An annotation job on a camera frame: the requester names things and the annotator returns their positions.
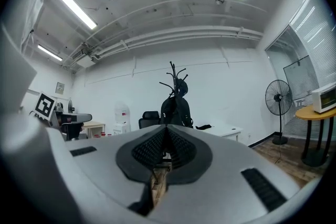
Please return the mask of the gray mesh panel board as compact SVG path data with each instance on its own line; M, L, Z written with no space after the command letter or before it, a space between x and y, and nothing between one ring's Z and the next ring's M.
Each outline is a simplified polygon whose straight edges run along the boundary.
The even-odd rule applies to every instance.
M319 83L310 57L305 56L283 70L296 109L311 105L311 92L319 88Z

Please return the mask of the long ceiling light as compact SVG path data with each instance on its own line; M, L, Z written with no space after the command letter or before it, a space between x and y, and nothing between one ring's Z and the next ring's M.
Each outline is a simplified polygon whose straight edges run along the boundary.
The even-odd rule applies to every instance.
M82 10L74 0L62 0L62 2L91 30L97 27L97 24Z
M48 49L44 48L43 46L41 45L38 45L37 48L41 51L43 51L44 53L46 53L47 55L53 57L54 59L58 60L58 61L62 61L62 58L59 57L58 55L52 53L51 51L49 51Z

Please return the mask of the white desk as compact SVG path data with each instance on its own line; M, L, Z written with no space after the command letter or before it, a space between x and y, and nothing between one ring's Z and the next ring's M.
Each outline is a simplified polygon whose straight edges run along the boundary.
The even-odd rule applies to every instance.
M239 135L242 132L242 128L233 126L233 125L228 125L228 124L222 124L220 126L212 126L210 129L206 130L200 130L203 132L206 132L211 135L215 135L218 137L224 137L227 139L239 141Z

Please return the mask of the large black pedestal fan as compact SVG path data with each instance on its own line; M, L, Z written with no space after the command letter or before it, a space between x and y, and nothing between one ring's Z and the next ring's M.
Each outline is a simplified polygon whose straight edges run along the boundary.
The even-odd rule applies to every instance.
M282 134L282 117L289 111L292 104L292 92L288 83L283 80L272 81L265 92L265 103L269 112L279 116L279 135L272 142L275 145L284 145L288 139Z

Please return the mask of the black backpack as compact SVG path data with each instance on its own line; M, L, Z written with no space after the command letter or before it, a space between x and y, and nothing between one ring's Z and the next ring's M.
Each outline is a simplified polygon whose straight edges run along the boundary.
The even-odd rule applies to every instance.
M193 128L188 102L179 95L167 98L161 106L160 124Z

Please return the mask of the round yellow table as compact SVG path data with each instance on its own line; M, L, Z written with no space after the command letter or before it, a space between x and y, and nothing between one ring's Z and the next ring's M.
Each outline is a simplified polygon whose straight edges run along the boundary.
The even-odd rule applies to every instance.
M318 167L323 165L328 158L328 151L331 144L331 138L334 126L334 117L336 116L336 107L329 111L318 113L313 109L313 106L306 106L301 108L296 112L296 117L308 122L307 125L307 135L305 146L301 155L301 160L304 164L310 167ZM321 148L324 121L329 121L328 136L326 141L326 146L324 149ZM311 140L312 122L320 121L320 131L316 148L309 148Z

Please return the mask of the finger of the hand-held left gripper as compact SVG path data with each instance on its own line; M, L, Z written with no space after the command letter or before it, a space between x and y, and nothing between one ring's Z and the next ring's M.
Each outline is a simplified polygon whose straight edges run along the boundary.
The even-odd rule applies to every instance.
M68 114L68 117L71 119L71 123L85 123L92 120L91 114Z

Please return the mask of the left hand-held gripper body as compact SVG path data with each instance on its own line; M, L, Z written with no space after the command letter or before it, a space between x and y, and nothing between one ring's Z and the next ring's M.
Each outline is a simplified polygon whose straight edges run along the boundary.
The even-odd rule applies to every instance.
M65 113L62 106L58 106L54 98L40 93L31 113L46 127L65 134L65 141L79 139L82 123L77 121L75 114Z

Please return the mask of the white ceiling pipes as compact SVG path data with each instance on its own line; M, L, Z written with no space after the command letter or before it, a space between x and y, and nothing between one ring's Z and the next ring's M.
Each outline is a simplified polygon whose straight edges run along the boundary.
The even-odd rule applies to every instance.
M187 26L175 27L165 30L153 31L138 35L129 39L120 40L117 43L104 48L101 51L92 52L89 57L100 60L110 55L123 51L142 48L151 45L169 43L173 41L198 39L198 38L240 38L260 41L263 33L244 27L231 26Z

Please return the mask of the white microwave oven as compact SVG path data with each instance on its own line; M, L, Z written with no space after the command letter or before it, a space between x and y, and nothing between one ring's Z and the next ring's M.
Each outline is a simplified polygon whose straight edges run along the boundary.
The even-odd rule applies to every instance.
M324 113L336 107L336 82L311 92L313 110Z

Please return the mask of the black coat rack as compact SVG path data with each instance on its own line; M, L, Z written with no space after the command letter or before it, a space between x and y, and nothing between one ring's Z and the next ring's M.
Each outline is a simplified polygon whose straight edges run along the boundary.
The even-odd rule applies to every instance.
M173 79L173 86L171 87L170 85L165 84L165 83L163 83L163 82L160 82L160 84L165 85L165 86L167 86L167 87L170 87L172 91L171 91L169 97L174 97L174 96L179 95L179 93L178 93L179 91L178 91L177 83L178 83L178 79L180 79L180 78L178 77L178 75L179 75L182 71L185 71L186 69L184 68L184 69L180 70L179 72L176 72L176 70L175 70L175 64L173 64L173 63L170 61L170 65L171 65L171 68L172 68L172 73L167 72L166 74L170 74L170 75L172 76L172 79Z

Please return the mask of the dark navy cap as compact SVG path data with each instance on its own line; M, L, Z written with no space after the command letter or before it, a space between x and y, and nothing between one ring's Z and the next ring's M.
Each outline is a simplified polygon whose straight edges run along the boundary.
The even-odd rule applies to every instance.
M179 96L184 97L188 93L188 86L186 82L183 79L178 79L177 86Z

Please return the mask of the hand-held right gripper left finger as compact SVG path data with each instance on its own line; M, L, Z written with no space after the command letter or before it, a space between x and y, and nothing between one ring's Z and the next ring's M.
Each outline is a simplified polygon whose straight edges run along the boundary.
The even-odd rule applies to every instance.
M65 142L59 131L47 128L48 218L61 224L167 224L137 212L152 201L150 183L129 180L116 162L122 145L153 130Z

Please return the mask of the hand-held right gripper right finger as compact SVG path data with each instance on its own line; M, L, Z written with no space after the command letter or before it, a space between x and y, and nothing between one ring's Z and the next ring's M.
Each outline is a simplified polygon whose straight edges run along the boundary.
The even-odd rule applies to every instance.
M277 223L297 211L308 199L309 188L297 183L275 164L248 146L195 129L178 127L208 144L213 160L208 170L194 183L173 185L149 214L149 219L164 224L240 224ZM256 168L286 198L269 212L241 174Z

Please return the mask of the light wooden desk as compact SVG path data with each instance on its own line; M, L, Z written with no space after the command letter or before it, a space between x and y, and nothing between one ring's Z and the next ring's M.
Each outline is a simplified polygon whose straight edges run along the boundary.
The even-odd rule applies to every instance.
M95 121L85 122L83 131L87 134L88 138L100 137L101 133L105 133L105 124Z

